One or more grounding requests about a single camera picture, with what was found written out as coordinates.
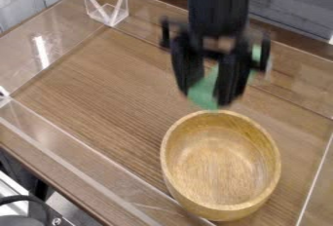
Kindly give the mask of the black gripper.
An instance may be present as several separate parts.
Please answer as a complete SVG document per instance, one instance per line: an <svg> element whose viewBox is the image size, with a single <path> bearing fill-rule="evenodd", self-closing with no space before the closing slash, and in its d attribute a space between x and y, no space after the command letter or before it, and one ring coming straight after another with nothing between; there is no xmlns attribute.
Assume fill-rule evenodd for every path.
<svg viewBox="0 0 333 226"><path fill-rule="evenodd" d="M183 94L205 77L203 58L223 56L218 62L218 74L214 84L214 97L219 106L229 105L243 93L250 67L267 72L270 62L270 36L258 35L254 30L245 30L237 36L199 36L190 31L190 25L180 20L162 18L160 46L170 49L171 66L178 89Z"/></svg>

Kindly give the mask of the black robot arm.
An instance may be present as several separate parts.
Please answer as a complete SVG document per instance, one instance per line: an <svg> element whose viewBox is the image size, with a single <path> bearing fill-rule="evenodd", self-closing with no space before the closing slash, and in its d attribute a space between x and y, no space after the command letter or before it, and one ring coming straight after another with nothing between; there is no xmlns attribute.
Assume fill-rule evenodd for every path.
<svg viewBox="0 0 333 226"><path fill-rule="evenodd" d="M176 87L207 110L230 105L251 74L270 70L270 36L251 42L249 10L250 0L187 0L187 20L160 19Z"/></svg>

